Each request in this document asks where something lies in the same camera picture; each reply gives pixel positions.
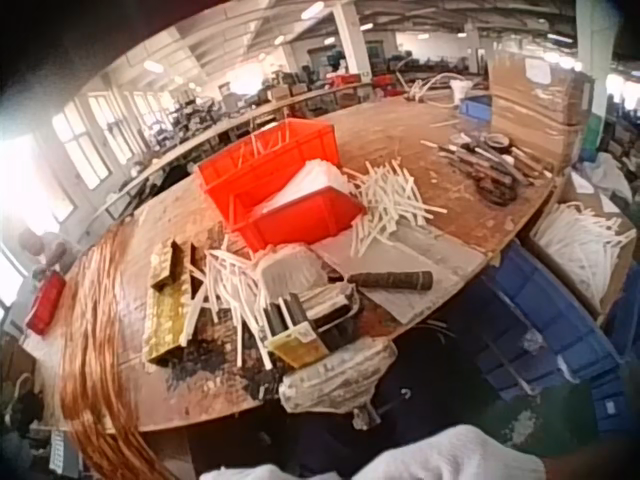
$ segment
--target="paper sheet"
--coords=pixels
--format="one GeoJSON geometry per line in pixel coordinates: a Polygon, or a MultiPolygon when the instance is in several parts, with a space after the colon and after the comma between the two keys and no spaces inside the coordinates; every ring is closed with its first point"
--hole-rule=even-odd
{"type": "Polygon", "coordinates": [[[384,307],[403,325],[419,322],[464,286],[484,265],[484,255],[439,230],[400,224],[391,236],[394,245],[374,239],[362,257],[351,257],[352,231],[311,246],[343,276],[363,272],[433,273],[428,292],[363,288],[362,292],[384,307]]]}

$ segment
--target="red plastic bin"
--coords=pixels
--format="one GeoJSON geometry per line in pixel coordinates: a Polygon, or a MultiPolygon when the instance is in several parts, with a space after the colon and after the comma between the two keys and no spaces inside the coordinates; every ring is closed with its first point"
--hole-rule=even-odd
{"type": "Polygon", "coordinates": [[[234,195],[231,212],[232,231],[240,233],[254,252],[268,245],[319,242],[349,228],[364,211],[360,202],[333,187],[252,217],[253,208],[261,203],[257,200],[249,192],[234,195]]]}
{"type": "Polygon", "coordinates": [[[66,284],[64,277],[56,271],[51,271],[47,275],[33,301],[31,315],[27,320],[29,330],[40,336],[46,333],[56,314],[66,284]]]}
{"type": "Polygon", "coordinates": [[[211,197],[225,222],[230,200],[265,178],[277,192],[307,160],[320,158],[340,164],[333,125],[315,120],[287,119],[234,143],[198,168],[203,191],[211,197]]]}

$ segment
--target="white wire bundle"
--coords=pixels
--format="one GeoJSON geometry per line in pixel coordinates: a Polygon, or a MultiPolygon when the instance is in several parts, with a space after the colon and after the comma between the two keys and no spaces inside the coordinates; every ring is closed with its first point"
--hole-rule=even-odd
{"type": "Polygon", "coordinates": [[[620,218],[598,217],[581,203],[567,203],[556,205],[532,237],[599,305],[620,249],[636,235],[634,229],[618,235],[620,222],[620,218]]]}
{"type": "Polygon", "coordinates": [[[207,250],[206,254],[205,274],[192,270],[193,274],[204,282],[201,291],[192,302],[192,308],[199,311],[202,303],[198,305],[197,300],[199,297],[204,298],[203,292],[206,291],[214,323],[218,323],[218,313],[221,309],[229,309],[237,332],[237,366],[242,366],[244,322],[256,339],[265,368],[271,370],[273,364],[264,346],[265,340],[271,335],[263,311],[267,303],[266,295],[253,276],[252,262],[225,250],[207,250]]]}
{"type": "Polygon", "coordinates": [[[426,220],[433,219],[427,212],[447,213],[444,208],[422,202],[413,177],[406,168],[400,168],[396,160],[376,168],[369,162],[365,164],[369,171],[367,175],[343,169],[354,177],[352,193],[367,208],[367,213],[353,222],[352,257],[361,257],[374,238],[391,243],[389,235],[396,231],[401,218],[406,218],[412,225],[423,226],[427,224],[426,220]]]}

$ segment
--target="white plastic bag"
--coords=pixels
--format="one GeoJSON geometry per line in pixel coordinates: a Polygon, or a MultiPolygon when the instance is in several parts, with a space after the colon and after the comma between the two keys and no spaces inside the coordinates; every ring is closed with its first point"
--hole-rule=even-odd
{"type": "Polygon", "coordinates": [[[335,165],[320,159],[309,160],[282,190],[255,207],[253,213],[269,212],[325,187],[349,193],[349,182],[335,165]]]}

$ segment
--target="stack of boxes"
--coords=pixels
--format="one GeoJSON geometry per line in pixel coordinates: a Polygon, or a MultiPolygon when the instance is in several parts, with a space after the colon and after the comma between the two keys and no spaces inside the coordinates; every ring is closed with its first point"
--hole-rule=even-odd
{"type": "Polygon", "coordinates": [[[552,164],[556,171],[580,154],[591,113],[593,79],[539,57],[498,52],[491,67],[491,130],[552,164]]]}

